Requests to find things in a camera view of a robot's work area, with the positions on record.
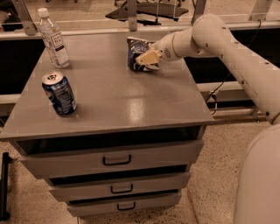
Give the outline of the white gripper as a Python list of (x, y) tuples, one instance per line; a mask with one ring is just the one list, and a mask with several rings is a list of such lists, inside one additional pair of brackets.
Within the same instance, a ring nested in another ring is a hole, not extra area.
[(175, 53), (173, 51), (173, 34), (168, 34), (160, 40), (152, 43), (150, 49), (145, 52), (140, 52), (136, 57), (136, 63), (138, 65), (151, 65), (157, 64), (160, 61), (160, 57), (166, 61), (175, 60)]

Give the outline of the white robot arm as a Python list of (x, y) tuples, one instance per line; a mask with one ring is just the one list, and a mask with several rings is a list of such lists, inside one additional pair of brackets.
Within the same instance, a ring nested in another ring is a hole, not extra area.
[(237, 41), (214, 14), (149, 45), (136, 63), (187, 56), (219, 58), (271, 123), (252, 139), (241, 161), (234, 224), (280, 224), (280, 69)]

